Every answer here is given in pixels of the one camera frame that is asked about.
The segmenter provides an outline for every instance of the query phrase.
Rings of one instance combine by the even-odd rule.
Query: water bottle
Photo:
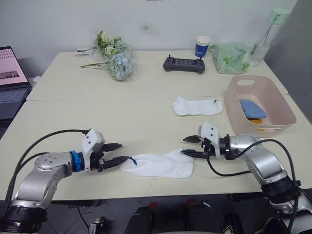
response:
[[[285,23],[289,14],[290,12],[283,8],[273,8],[268,19],[269,25],[266,30],[266,34],[261,38],[261,40],[254,44],[253,48],[249,52],[248,60],[250,66],[257,67],[262,62],[267,51],[274,43],[275,38],[278,35],[278,31]]]

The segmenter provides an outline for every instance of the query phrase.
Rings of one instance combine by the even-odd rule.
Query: table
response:
[[[75,57],[73,52],[59,53],[48,67],[27,100],[68,100],[99,98],[149,98],[178,95],[185,97],[224,95],[233,75],[220,74],[211,55],[204,58],[206,70],[202,75],[163,69],[168,56],[195,59],[194,51],[135,51],[134,78],[116,82],[107,71],[80,68],[94,63],[91,57]],[[246,75],[262,75],[272,79],[282,94],[287,90],[265,62],[250,67]]]
[[[312,126],[289,95],[284,95],[292,108],[297,123],[275,137],[292,155],[296,176],[302,188],[312,188],[309,171],[312,157],[310,144]],[[218,97],[189,97],[194,99],[218,99]],[[197,133],[205,121],[219,128],[221,136],[233,135],[227,112],[215,116],[178,117],[171,108],[175,98],[159,97],[149,99],[94,99],[94,100],[52,100],[28,101],[19,111],[4,137],[0,141],[0,186],[7,188],[13,168],[24,150],[35,140],[50,132],[79,128],[95,128],[101,131],[106,143],[118,142],[123,148],[107,154],[113,156],[133,156],[141,153],[165,153],[177,148],[200,149],[199,145],[183,143],[181,140]],[[40,143],[31,153],[64,152],[81,150],[83,135],[66,133],[53,136]],[[266,143],[288,172],[289,162],[283,150],[276,144]],[[222,173],[246,170],[242,160],[212,159],[214,167]],[[29,163],[21,171],[17,185],[33,168]],[[160,177],[138,177],[129,175],[120,168],[102,173],[75,173],[61,180],[54,200],[106,199],[120,197],[194,195],[259,192],[260,185],[251,175],[219,177],[209,169],[203,159],[195,159],[194,172],[187,179]],[[0,192],[4,199],[5,189]]]

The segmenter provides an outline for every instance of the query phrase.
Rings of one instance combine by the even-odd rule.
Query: laptop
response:
[[[12,48],[0,47],[0,120],[14,118],[30,91]]]

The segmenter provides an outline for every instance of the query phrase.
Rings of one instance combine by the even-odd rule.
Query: laptop screen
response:
[[[0,48],[0,86],[28,83],[11,47]]]

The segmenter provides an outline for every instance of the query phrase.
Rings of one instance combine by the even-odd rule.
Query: flower bouquet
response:
[[[95,49],[104,58],[104,62],[87,64],[81,67],[97,67],[109,71],[115,80],[124,81],[132,73],[130,46],[120,37],[111,38],[108,33],[100,31],[94,41]]]

